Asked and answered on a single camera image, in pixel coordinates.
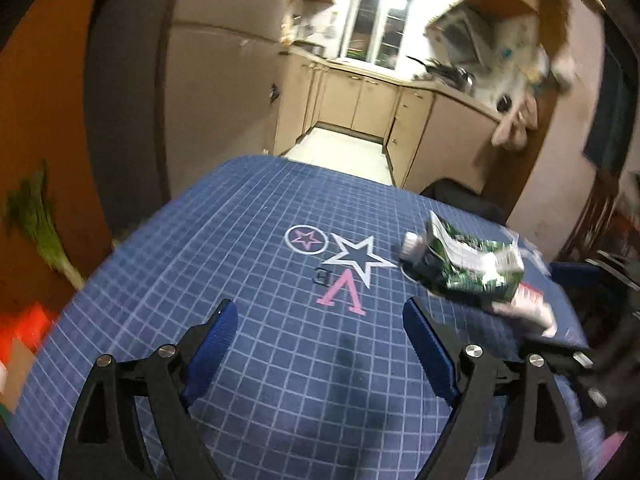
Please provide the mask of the white medicine box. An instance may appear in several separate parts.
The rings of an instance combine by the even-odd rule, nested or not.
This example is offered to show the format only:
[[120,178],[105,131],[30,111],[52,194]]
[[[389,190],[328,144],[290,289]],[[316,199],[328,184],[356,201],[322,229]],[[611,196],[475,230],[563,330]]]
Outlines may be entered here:
[[525,283],[518,284],[510,301],[493,301],[488,312],[510,318],[544,337],[553,337],[558,330],[551,304],[544,300],[544,294]]

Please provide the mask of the green snack bag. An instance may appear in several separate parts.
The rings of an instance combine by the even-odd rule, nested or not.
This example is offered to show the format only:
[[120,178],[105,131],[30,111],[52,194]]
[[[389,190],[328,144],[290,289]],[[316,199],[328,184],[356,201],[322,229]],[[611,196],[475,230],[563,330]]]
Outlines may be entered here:
[[434,212],[422,233],[405,234],[400,260],[432,289],[481,304],[511,301],[525,274],[518,244],[465,233]]

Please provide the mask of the beige kitchen cabinets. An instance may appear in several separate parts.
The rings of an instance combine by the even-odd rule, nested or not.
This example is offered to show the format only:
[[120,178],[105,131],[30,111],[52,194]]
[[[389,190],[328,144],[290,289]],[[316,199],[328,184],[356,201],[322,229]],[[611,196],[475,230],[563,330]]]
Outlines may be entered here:
[[279,63],[271,154],[287,153],[323,127],[380,144],[400,188],[420,192],[449,178],[482,192],[501,116],[477,99],[442,82],[404,81],[302,49],[282,50]]

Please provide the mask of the kitchen window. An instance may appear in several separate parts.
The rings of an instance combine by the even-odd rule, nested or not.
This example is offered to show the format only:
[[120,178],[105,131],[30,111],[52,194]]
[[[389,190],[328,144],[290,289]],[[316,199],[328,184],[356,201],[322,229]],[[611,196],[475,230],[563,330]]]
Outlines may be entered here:
[[413,0],[352,0],[340,57],[396,70]]

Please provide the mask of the red gift bag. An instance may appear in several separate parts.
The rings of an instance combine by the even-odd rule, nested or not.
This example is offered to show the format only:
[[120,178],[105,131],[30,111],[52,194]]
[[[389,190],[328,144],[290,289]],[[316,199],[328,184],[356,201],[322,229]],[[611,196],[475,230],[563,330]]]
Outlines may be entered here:
[[0,360],[8,365],[11,359],[12,341],[21,341],[36,353],[58,315],[35,302],[25,307],[2,306],[0,314]]

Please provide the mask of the dark window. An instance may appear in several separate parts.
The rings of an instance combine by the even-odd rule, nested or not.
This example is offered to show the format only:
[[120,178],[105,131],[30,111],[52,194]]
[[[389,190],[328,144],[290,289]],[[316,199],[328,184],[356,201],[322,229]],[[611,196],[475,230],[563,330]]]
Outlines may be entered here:
[[599,99],[584,155],[612,177],[622,174],[626,162],[638,96],[638,56],[620,29],[606,16]]

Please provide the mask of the black bag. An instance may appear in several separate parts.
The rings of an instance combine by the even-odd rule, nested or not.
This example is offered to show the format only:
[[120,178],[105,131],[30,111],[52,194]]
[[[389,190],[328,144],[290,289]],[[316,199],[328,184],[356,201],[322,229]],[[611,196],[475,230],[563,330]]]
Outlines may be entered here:
[[506,213],[502,208],[456,180],[438,179],[427,185],[420,195],[506,226]]

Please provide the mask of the blue grid tablecloth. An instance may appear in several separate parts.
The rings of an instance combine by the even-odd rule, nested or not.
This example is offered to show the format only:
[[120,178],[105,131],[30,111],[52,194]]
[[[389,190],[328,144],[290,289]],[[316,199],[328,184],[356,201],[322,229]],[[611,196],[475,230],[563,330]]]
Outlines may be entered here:
[[431,295],[400,270],[401,239],[430,214],[485,240],[515,234],[406,191],[283,158],[218,167],[134,232],[63,310],[37,354],[11,434],[58,474],[81,386],[103,353],[148,356],[220,300],[238,331],[192,406],[229,479],[411,479],[446,424],[402,327],[404,302],[494,356],[514,331]]

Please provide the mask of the green leafy vegetable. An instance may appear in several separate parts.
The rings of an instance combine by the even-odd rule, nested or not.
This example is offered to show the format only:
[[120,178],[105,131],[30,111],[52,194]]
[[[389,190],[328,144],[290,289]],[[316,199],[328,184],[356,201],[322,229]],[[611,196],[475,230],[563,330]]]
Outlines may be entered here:
[[44,263],[62,274],[75,290],[84,287],[85,280],[67,257],[54,223],[44,160],[33,174],[21,178],[15,190],[6,192],[2,221],[9,233],[17,230],[28,238]]

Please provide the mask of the range hood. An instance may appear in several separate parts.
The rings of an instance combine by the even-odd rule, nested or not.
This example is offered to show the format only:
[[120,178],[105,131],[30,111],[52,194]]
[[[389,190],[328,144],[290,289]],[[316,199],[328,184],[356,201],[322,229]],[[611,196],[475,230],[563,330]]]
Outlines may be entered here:
[[425,27],[434,57],[442,64],[489,68],[494,60],[495,29],[469,8],[457,6]]

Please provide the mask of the orange wooden cabinet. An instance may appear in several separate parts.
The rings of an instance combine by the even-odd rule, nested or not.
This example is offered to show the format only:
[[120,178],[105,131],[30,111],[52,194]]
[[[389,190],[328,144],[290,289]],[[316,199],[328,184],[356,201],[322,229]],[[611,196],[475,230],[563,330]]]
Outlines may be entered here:
[[84,113],[94,0],[35,0],[1,51],[1,191],[47,168],[66,255],[88,278],[111,251]]

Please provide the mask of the silver refrigerator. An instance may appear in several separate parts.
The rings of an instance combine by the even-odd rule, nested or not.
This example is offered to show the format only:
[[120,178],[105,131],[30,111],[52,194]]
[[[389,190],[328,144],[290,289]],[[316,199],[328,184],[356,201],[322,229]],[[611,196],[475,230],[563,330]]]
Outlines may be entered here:
[[290,0],[96,0],[85,121],[106,222],[152,216],[267,145]]

